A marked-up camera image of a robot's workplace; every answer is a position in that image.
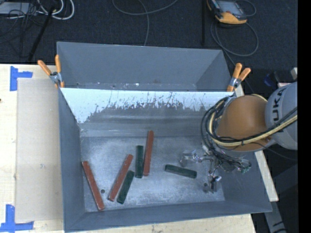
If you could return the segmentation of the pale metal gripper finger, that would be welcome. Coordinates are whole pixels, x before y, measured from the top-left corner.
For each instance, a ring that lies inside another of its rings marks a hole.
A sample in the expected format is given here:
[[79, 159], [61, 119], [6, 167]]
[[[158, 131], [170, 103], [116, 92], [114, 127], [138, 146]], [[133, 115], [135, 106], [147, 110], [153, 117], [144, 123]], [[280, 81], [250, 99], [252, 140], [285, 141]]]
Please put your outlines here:
[[182, 153], [182, 157], [185, 159], [199, 159], [196, 150], [186, 150]]
[[181, 160], [180, 160], [180, 165], [181, 167], [188, 167], [188, 166], [192, 166], [192, 165], [195, 165], [195, 164], [198, 164], [198, 163], [201, 163], [202, 160], [199, 158], [199, 159], [193, 159], [193, 158], [186, 158], [186, 157], [182, 157]]

